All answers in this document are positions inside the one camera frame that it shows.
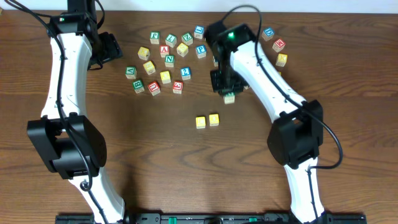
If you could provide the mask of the green R block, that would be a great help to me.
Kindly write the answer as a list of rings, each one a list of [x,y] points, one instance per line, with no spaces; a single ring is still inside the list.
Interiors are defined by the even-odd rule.
[[[226,105],[228,104],[233,104],[235,102],[235,94],[234,93],[227,93],[224,97],[223,97],[224,103]]]

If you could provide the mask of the yellow C block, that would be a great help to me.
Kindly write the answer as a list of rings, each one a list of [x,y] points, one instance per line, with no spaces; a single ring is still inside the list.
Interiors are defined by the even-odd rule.
[[[204,116],[198,116],[195,118],[197,129],[206,128],[206,118]]]

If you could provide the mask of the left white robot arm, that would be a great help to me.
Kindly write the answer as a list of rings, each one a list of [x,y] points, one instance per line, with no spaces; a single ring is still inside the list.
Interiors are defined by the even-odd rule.
[[[93,211],[57,222],[130,221],[105,170],[105,139],[86,112],[87,72],[123,54],[113,34],[98,32],[103,24],[96,19],[98,3],[68,1],[67,11],[45,25],[52,48],[50,87],[40,119],[27,123],[27,134],[47,169],[74,185]]]

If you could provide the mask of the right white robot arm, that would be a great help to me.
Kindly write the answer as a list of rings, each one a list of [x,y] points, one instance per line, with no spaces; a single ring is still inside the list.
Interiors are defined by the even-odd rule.
[[[246,24],[227,29],[218,21],[205,29],[204,38],[218,61],[218,68],[210,72],[213,91],[226,96],[249,86],[271,119],[267,145],[287,174],[292,198],[290,211],[295,221],[321,222],[325,209],[318,193],[316,172],[309,167],[318,163],[323,128],[299,107],[322,119],[322,106],[316,100],[307,102],[283,80]]]

